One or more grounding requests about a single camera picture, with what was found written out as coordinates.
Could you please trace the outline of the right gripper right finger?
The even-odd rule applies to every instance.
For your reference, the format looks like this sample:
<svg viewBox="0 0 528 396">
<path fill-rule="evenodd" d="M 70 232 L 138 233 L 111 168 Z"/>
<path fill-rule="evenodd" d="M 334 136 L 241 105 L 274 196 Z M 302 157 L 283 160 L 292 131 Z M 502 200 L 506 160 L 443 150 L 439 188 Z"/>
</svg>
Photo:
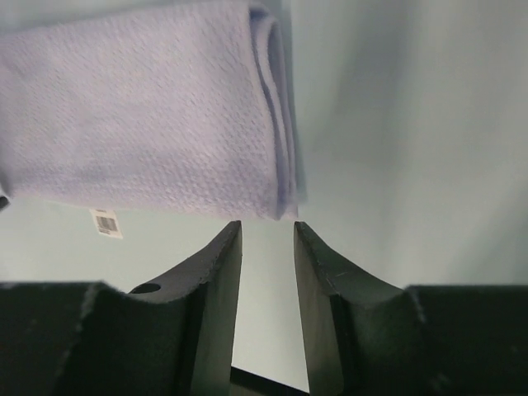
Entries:
<svg viewBox="0 0 528 396">
<path fill-rule="evenodd" d="M 400 289 L 294 226 L 312 395 L 524 395 L 527 288 Z"/>
</svg>

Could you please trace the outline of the white lavender towel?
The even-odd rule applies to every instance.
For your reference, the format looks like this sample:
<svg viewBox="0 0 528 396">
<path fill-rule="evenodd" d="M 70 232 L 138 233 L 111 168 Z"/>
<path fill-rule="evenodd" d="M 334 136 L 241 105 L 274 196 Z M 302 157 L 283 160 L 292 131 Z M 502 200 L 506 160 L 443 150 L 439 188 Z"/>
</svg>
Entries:
<svg viewBox="0 0 528 396">
<path fill-rule="evenodd" d="M 226 219 L 298 213 L 281 28 L 261 4 L 144 7 L 1 37 L 1 193 Z"/>
</svg>

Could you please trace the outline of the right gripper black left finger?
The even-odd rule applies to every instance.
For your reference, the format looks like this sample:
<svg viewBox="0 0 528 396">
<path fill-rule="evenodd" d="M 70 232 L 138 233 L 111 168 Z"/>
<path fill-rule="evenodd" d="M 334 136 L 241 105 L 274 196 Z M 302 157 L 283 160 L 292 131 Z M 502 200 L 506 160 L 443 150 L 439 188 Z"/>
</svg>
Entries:
<svg viewBox="0 0 528 396">
<path fill-rule="evenodd" d="M 1 286 L 4 395 L 226 395 L 242 225 L 120 292 L 102 282 Z"/>
</svg>

